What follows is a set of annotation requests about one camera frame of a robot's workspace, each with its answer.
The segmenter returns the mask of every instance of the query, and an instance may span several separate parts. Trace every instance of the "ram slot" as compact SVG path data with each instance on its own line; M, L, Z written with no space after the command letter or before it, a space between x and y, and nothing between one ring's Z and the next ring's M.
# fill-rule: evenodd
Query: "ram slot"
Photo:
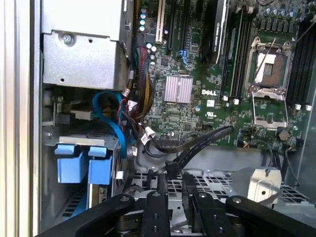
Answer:
M168 50L172 50L172 45L173 45L176 9L177 9L177 1L176 0L172 0L171 1L169 36L168 36L168 44L167 44L167 49Z
M231 90L231 97L242 99L242 87L245 79L246 59L249 53L250 34L253 16L241 12L241 22L239 28L239 38L237 44L237 55L235 57L235 68L233 73L233 86Z
M187 35L188 35L189 20L190 20L190 6L191 6L191 0L184 0L183 13L182 13L182 34L180 38L179 50L186 50Z
M221 83L221 92L220 92L220 98L223 97L224 95L224 87L228 85L228 78L230 76L230 72L227 70L228 68L228 62L229 62L229 54L230 54L230 46L231 46L231 41L232 41L232 36L233 36L233 23L231 20L231 15L227 17L227 37L225 40L225 45L224 45L224 52L225 52L225 62L224 62L224 67L223 67L223 76L222 76L222 83Z
M302 23L300 25L298 36L302 35L308 27L309 24ZM286 102L288 105L304 105L308 103L307 95L316 57L315 38L316 26L313 26L296 45L286 95Z
M165 6L166 6L166 0L159 0L158 17L157 17L157 29L156 29L156 43L160 43L160 44L162 44L162 34L163 34L163 22L164 22Z

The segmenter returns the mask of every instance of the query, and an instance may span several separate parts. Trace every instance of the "green circuit board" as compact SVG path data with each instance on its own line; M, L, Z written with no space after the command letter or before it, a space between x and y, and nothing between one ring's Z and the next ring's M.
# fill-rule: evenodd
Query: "green circuit board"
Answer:
M138 34L144 37L154 36L157 26L158 0L144 0L143 8L146 9L145 30L139 31ZM229 3L230 8L236 7L240 1L233 0ZM186 39L186 48L188 50L189 66L184 66L177 52L179 50L181 38L181 22L183 16L183 0L177 0L177 10L175 12L174 24L174 41L172 50L166 48L167 41L164 40L162 45L156 45L155 59L151 62L150 71L151 79L155 85L155 100L152 109L145 117L143 123L153 129L161 139L179 140L183 134L192 131L206 132L210 129L219 128L223 125L232 124L235 127L235 133L225 137L215 143L221 146L238 146L238 141L256 141L256 139L264 140L271 144L273 148L279 149L282 143L276 139L276 131L268 130L262 126L254 126L254 107L256 114L263 119L273 121L285 121L286 114L288 116L287 130L291 134L291 138L287 141L289 145L295 145L297 140L302 137L302 130L307 121L309 112L305 110L294 110L286 107L283 101L272 101L268 99L254 100L247 97L246 87L243 86L244 99L239 105L234 105L231 101L223 101L221 99L221 85L223 76L223 61L225 60L224 47L222 48L222 56L220 62L213 67L207 68L201 63L200 51L203 35L203 19L205 17L205 9L207 1L204 1L204 8L200 17L197 15L197 0L191 1L189 32ZM294 13L293 21L288 21L288 27L292 27L290 32L284 33L277 29L272 30L261 29L260 21L265 17L264 13L267 7L259 7L259 12L252 22L252 30L250 41L259 37L263 42L272 42L276 39L276 43L284 44L285 42L293 42L297 37L298 25L295 23L295 16L304 11L304 4L301 0L292 1L275 1L269 6L274 9L285 9L286 12ZM171 8L166 4L165 8L165 24L169 22L169 14ZM237 48L238 39L238 23L234 30L234 35L228 43L230 57L234 58ZM286 70L290 71L293 53L287 58L289 60ZM234 69L235 62L231 60L227 66L227 71ZM250 74L255 72L256 57L250 62ZM166 91L166 78L168 76L183 76L192 78L192 95L190 103L167 103L164 101L164 93ZM223 94L229 96L232 85L232 77L223 85Z

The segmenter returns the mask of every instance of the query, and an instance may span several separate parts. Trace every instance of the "screw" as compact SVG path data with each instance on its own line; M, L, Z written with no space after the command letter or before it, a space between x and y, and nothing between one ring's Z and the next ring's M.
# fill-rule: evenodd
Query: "screw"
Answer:
M200 193L198 196L199 196L200 198L205 198L205 197L206 197L206 194L205 194L205 193Z
M46 133L45 133L45 136L46 136L46 137L52 137L52 135L53 135L53 134L51 134L50 132L46 132Z
M241 203L241 200L237 197L233 198L233 202L236 202L236 203Z
M69 45L72 43L73 38L71 37L71 35L64 35L63 41L64 41L64 44Z
M122 198L120 199L120 201L128 201L128 200L129 200L128 197L122 197Z
M159 197L159 196L161 196L161 194L158 193L158 192L155 192L155 193L153 193L153 196L154 196L154 197Z

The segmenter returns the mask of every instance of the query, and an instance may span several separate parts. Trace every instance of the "perforated metal panel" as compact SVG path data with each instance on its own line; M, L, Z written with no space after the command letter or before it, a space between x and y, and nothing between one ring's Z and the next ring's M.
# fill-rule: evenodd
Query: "perforated metal panel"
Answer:
M136 173L133 183L146 189L146 173ZM212 194L213 198L225 201L226 198L236 195L236 192L231 187L232 179L229 173L216 172L216 175L209 174L205 176L195 176L194 180L197 183L197 190L200 192L208 192ZM182 192L182 177L178 176L175 180L169 180L168 192L171 197L175 196L176 193ZM157 177L152 180L152 189L157 187ZM280 203L301 203L308 202L308 197L299 193L292 187L282 184L281 190L283 195L278 199Z

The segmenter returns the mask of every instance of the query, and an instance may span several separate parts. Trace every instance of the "wire bundle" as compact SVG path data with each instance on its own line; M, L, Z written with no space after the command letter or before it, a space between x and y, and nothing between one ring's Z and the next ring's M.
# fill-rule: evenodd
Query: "wire bundle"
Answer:
M137 67L137 105L129 115L134 120L141 120L151 109L154 102L155 89L149 74L149 55L143 46L135 50L135 63Z

